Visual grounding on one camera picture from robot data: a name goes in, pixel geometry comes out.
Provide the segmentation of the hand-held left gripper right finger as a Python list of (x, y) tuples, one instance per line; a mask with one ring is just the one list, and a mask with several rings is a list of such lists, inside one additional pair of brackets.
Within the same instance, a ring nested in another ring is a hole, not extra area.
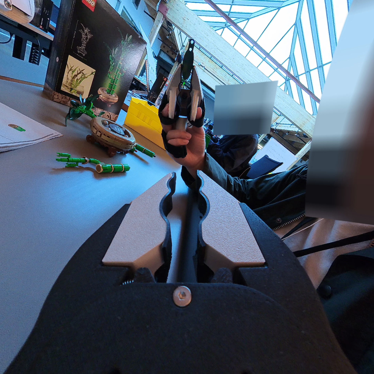
[(197, 172), (197, 185), (197, 281), (244, 282), (239, 268), (266, 269), (239, 201), (202, 171)]

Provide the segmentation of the small black toy box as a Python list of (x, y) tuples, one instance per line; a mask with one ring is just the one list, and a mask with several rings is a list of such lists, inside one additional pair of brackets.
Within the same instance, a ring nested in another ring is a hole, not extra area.
[(158, 73), (156, 81), (154, 82), (149, 94), (147, 95), (147, 100), (155, 105), (158, 105), (156, 104), (156, 101), (165, 93), (171, 77), (172, 74), (169, 74), (168, 77), (165, 77), (162, 73)]

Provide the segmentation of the tan round toy pot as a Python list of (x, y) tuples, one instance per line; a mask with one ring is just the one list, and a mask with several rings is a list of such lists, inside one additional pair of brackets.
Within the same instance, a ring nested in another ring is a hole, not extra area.
[(107, 154), (113, 157), (117, 152), (128, 153), (136, 146), (134, 135), (123, 126), (102, 117), (95, 117), (90, 122), (89, 143), (99, 143), (107, 147)]

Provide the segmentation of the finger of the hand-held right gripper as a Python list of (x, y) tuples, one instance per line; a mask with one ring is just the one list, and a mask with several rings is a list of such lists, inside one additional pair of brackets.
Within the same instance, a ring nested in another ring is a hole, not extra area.
[(167, 97), (169, 100), (169, 114), (175, 114), (176, 106), (181, 107), (181, 98), (178, 99), (180, 94), (180, 83), (182, 79), (182, 64), (179, 64), (176, 68), (167, 88)]
[(198, 73), (196, 71), (196, 68), (193, 67), (192, 69), (192, 74), (191, 74), (191, 107), (188, 112), (190, 118), (196, 118), (197, 115), (197, 109), (203, 100), (203, 93), (202, 93), (202, 88), (201, 88), (201, 82), (198, 76)]

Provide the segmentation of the person's right forearm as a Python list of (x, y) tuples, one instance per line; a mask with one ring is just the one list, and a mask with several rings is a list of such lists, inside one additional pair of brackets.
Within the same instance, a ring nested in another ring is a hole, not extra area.
[(271, 229), (305, 214), (308, 163), (253, 180), (233, 178), (205, 156), (203, 172), (241, 203), (246, 203)]

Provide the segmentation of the toy bamboo sprig with leaves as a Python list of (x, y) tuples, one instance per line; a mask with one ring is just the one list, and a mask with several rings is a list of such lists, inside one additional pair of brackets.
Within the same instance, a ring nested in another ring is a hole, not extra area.
[(100, 95), (90, 95), (87, 98), (82, 98), (82, 95), (79, 95), (79, 101), (71, 100), (71, 108), (68, 111), (68, 114), (65, 117), (65, 126), (67, 126), (67, 120), (78, 119), (82, 114), (86, 114), (91, 118), (96, 118), (104, 114), (104, 111), (101, 111), (98, 115), (95, 115), (93, 110), (94, 105), (93, 101), (96, 100)]

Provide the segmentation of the white background board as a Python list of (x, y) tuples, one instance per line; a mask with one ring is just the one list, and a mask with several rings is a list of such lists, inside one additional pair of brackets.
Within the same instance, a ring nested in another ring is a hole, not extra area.
[(269, 156), (271, 159), (283, 162), (281, 166), (275, 169), (272, 173), (283, 172), (286, 171), (287, 168), (297, 160), (297, 157), (290, 152), (288, 149), (283, 147), (280, 143), (278, 143), (274, 138), (270, 138), (270, 140), (264, 145), (264, 147), (256, 152), (253, 158), (250, 160), (250, 163), (254, 163), (261, 159), (264, 155)]

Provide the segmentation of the short green toy bamboo stalk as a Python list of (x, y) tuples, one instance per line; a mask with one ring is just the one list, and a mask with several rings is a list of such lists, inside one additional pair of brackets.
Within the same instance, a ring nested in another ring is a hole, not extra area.
[(151, 158), (154, 158), (156, 157), (155, 153), (150, 151), (149, 149), (141, 146), (140, 144), (136, 143), (130, 150), (129, 152), (131, 153), (135, 153), (135, 152), (140, 152), (140, 153), (143, 153)]

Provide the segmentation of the black toy set box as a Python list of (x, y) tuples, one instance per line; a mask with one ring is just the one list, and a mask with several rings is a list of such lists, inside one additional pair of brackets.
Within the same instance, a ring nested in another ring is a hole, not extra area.
[(43, 90), (68, 106), (98, 94), (95, 114), (116, 120), (145, 47), (107, 1), (61, 1)]

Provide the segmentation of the green toy leaf piece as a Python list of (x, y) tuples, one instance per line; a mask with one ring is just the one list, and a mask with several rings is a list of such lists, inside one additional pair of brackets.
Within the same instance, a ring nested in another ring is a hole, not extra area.
[(193, 71), (194, 61), (194, 39), (189, 40), (187, 51), (184, 54), (184, 58), (181, 64), (181, 84), (184, 86), (185, 81), (191, 76)]

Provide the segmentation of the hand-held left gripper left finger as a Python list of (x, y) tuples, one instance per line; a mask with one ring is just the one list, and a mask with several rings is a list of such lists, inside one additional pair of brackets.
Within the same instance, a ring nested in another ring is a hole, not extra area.
[(167, 215), (172, 210), (176, 174), (165, 177), (132, 201), (102, 263), (146, 267), (157, 282), (166, 282), (171, 265), (171, 232)]

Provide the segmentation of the person's dark clothing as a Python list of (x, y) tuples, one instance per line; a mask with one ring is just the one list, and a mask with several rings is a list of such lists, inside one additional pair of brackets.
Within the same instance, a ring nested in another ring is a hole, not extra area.
[[(293, 252), (373, 231), (362, 223), (307, 218), (276, 220), (275, 233)], [(358, 373), (373, 373), (373, 237), (298, 259), (309, 275), (331, 328)]]

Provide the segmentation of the person's right hand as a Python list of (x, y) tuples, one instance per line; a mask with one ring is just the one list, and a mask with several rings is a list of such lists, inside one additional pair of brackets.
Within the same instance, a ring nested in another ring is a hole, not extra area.
[(205, 165), (205, 132), (203, 128), (192, 126), (186, 131), (173, 129), (172, 125), (162, 124), (166, 132), (166, 139), (174, 146), (186, 146), (187, 155), (185, 158), (170, 157), (180, 165), (186, 167), (192, 177), (196, 177), (197, 170), (203, 170)]

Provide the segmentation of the stack of yellow bins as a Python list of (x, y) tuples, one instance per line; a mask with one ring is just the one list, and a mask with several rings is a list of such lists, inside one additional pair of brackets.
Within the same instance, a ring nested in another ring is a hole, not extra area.
[(124, 125), (159, 147), (165, 148), (161, 136), (162, 126), (158, 116), (158, 108), (149, 105), (146, 100), (131, 98)]

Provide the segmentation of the grey desk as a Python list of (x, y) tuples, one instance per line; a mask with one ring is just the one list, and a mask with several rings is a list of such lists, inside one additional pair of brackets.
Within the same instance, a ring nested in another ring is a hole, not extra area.
[[(137, 132), (136, 140), (155, 152), (109, 158), (86, 141), (87, 116), (64, 126), (67, 106), (50, 101), (41, 87), (1, 80), (1, 102), (63, 134), (1, 153), (1, 343), (3, 373), (30, 334), (41, 307), (64, 266), (79, 247), (124, 204), (175, 171), (168, 282), (176, 280), (187, 187), (181, 167), (165, 150)], [(128, 164), (127, 172), (98, 173), (94, 164), (66, 168), (57, 153)]]

